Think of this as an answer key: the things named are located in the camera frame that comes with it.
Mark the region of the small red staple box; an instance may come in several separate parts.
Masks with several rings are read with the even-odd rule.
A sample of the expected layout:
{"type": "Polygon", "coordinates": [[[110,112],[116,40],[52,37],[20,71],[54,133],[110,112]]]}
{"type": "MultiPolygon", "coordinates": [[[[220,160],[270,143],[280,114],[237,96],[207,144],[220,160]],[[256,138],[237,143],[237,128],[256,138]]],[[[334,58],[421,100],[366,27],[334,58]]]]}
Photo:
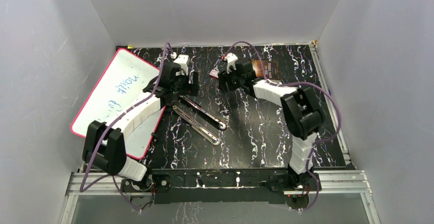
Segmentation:
{"type": "Polygon", "coordinates": [[[219,72],[217,70],[211,70],[209,76],[214,79],[219,79],[219,72]]]}

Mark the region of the black stapler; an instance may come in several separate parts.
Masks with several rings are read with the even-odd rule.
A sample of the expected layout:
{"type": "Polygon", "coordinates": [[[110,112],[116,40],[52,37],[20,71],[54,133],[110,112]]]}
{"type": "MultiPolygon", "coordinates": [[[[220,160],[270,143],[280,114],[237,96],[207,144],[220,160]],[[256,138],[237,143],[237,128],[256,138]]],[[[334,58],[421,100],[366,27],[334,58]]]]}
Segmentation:
{"type": "Polygon", "coordinates": [[[225,131],[227,124],[222,119],[187,96],[178,96],[177,100],[171,103],[171,108],[211,145],[220,145],[221,139],[209,126],[218,131],[225,131]]]}

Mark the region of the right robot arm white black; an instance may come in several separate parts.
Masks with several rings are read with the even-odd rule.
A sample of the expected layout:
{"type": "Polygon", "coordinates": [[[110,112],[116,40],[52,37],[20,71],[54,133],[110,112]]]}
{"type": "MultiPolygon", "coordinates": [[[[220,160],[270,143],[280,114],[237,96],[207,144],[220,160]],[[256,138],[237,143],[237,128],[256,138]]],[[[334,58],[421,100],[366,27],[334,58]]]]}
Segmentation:
{"type": "Polygon", "coordinates": [[[302,190],[312,173],[311,151],[324,122],[314,90],[311,87],[302,89],[270,84],[256,75],[250,60],[239,60],[227,54],[225,61],[218,72],[219,89],[222,92],[242,89],[247,95],[282,108],[292,135],[288,183],[292,189],[302,190]]]}

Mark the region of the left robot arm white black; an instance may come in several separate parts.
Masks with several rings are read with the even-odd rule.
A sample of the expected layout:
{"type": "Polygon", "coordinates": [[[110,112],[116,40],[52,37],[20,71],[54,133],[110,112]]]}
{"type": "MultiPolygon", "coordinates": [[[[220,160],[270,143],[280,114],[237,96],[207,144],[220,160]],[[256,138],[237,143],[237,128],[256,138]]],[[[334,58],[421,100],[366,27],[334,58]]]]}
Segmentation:
{"type": "Polygon", "coordinates": [[[132,105],[110,122],[93,121],[85,136],[82,158],[91,166],[111,176],[133,180],[140,191],[153,185],[147,167],[127,155],[126,140],[151,115],[165,106],[175,106],[182,95],[196,96],[199,91],[198,73],[188,73],[190,59],[179,55],[166,62],[132,105]]]}

